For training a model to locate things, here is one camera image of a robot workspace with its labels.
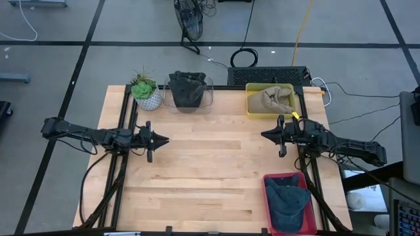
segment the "yellow tag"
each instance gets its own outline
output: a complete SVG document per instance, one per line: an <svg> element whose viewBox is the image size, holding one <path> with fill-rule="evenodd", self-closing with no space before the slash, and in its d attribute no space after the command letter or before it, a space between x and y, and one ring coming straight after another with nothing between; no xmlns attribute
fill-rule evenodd
<svg viewBox="0 0 420 236"><path fill-rule="evenodd" d="M299 119L299 115L297 115L296 111L292 112L291 114L294 115L296 119Z"/></svg>

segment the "blue hat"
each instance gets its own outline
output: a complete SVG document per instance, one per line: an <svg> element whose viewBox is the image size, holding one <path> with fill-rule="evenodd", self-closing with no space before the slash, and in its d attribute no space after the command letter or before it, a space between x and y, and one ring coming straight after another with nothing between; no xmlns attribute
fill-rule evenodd
<svg viewBox="0 0 420 236"><path fill-rule="evenodd" d="M298 186L299 175L264 180L271 223L283 233L297 233L303 225L303 213L310 192Z"/></svg>

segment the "potted plant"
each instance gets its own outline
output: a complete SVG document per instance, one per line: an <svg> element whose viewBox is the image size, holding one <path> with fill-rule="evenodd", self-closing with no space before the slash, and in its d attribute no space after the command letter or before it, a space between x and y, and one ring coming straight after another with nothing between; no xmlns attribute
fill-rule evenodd
<svg viewBox="0 0 420 236"><path fill-rule="evenodd" d="M142 73L137 72L131 81L131 94L137 104L146 111L158 108L163 101L156 82L144 70Z"/></svg>

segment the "beige cloth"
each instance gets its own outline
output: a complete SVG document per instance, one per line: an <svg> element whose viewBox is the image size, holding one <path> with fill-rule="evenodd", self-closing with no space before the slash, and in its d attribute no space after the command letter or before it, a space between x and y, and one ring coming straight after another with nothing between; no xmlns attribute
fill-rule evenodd
<svg viewBox="0 0 420 236"><path fill-rule="evenodd" d="M248 111L250 113L291 114L293 108L289 105L291 89L271 87L248 96Z"/></svg>

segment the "fan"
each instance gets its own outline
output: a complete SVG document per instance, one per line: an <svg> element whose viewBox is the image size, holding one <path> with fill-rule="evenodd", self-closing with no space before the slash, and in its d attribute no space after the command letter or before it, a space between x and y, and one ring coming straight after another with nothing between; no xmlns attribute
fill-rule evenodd
<svg viewBox="0 0 420 236"><path fill-rule="evenodd" d="M200 50L193 42L203 34L203 14L197 0L174 0L174 6L182 30L181 46L200 54ZM187 38L196 49L184 45L184 38Z"/></svg>

